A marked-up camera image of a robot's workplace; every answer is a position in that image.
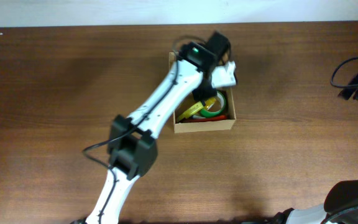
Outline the green tape roll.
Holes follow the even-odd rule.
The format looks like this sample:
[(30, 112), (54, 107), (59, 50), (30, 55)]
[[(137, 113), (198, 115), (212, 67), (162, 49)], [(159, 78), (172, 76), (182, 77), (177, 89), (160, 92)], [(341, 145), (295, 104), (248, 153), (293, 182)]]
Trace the green tape roll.
[(215, 99), (217, 99), (219, 101), (220, 104), (220, 109), (217, 111), (209, 111), (206, 109), (202, 109), (200, 111), (200, 115), (205, 117), (205, 118), (212, 118), (212, 117), (216, 117), (221, 115), (221, 113), (225, 110), (226, 106), (227, 106), (227, 99), (225, 97), (225, 95), (221, 92), (221, 91), (217, 91), (217, 95), (215, 96)]

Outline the small yellow tape roll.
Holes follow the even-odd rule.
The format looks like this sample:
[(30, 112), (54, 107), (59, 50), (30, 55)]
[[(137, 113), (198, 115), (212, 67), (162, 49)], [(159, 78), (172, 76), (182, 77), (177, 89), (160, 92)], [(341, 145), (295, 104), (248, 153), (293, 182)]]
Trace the small yellow tape roll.
[(205, 101), (204, 101), (205, 106), (204, 106), (203, 109), (208, 111), (211, 107), (213, 107), (213, 105), (215, 104), (215, 102), (216, 102), (216, 98), (215, 98), (215, 97), (211, 97), (211, 98), (205, 100)]

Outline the yellow highlighter marker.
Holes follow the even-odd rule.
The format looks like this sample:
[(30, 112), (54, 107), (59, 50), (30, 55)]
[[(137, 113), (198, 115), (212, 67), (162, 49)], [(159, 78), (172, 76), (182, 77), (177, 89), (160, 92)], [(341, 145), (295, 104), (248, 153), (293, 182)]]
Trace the yellow highlighter marker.
[(183, 119), (187, 119), (190, 116), (193, 116), (194, 114), (196, 114), (197, 112), (202, 110), (204, 107), (205, 107), (205, 102), (199, 101), (199, 102), (195, 103), (194, 105), (192, 105), (191, 107), (189, 107), (188, 109), (186, 109), (184, 112), (182, 112), (181, 115), (176, 117), (176, 121), (179, 122)]

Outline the cardboard box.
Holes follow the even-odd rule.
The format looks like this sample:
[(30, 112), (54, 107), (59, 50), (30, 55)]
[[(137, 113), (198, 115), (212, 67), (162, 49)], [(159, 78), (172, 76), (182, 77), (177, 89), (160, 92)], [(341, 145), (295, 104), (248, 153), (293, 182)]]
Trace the cardboard box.
[(173, 112), (173, 130), (174, 133), (193, 133), (200, 131), (221, 131), (230, 130), (237, 120), (236, 111), (234, 107), (234, 98), (232, 88), (220, 88), (226, 99), (227, 106), (221, 115), (227, 115), (228, 119), (222, 121), (210, 121), (202, 123), (183, 123), (183, 120), (176, 121), (176, 117), (182, 114), (186, 109), (195, 104), (193, 97), (188, 95), (179, 107)]

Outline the pink highlighter marker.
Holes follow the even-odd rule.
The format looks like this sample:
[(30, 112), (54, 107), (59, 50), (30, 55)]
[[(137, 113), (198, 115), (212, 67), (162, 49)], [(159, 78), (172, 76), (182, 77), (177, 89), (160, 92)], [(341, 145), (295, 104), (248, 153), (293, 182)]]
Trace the pink highlighter marker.
[(192, 119), (190, 117), (190, 118), (184, 119), (183, 123), (202, 123), (202, 122), (210, 122), (210, 121), (222, 121), (222, 120), (226, 120), (226, 119), (228, 119), (227, 115), (219, 115), (219, 116), (206, 118), (206, 119)]

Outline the blue whiteboard marker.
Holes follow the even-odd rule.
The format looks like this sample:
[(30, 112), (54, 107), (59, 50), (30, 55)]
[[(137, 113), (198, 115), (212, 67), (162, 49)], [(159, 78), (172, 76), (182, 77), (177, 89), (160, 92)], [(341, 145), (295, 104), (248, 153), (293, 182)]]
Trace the blue whiteboard marker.
[(200, 116), (200, 115), (197, 115), (197, 114), (194, 114), (191, 118), (192, 119), (206, 119), (204, 116)]

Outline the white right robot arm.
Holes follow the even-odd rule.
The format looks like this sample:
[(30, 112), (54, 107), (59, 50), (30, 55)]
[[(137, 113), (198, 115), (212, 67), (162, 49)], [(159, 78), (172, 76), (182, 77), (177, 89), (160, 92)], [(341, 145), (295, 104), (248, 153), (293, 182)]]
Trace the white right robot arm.
[[(349, 82), (358, 85), (358, 74)], [(339, 97), (358, 101), (358, 88), (345, 88)], [(358, 224), (358, 180), (338, 182), (328, 193), (323, 204), (304, 210), (289, 208), (278, 212), (270, 223), (278, 224), (318, 224), (354, 223)]]

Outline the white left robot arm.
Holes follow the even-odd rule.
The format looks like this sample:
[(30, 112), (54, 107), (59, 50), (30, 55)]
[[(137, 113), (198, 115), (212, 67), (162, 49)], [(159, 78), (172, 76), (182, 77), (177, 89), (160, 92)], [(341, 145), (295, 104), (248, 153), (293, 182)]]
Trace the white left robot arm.
[(93, 211), (77, 223), (118, 223), (121, 209), (135, 182), (153, 166), (160, 132), (190, 93), (200, 101), (216, 96), (221, 87), (237, 84), (231, 43), (222, 33), (208, 40), (188, 35), (172, 44), (174, 61), (161, 84), (130, 115), (118, 115), (109, 138), (83, 149), (83, 155), (107, 170)]

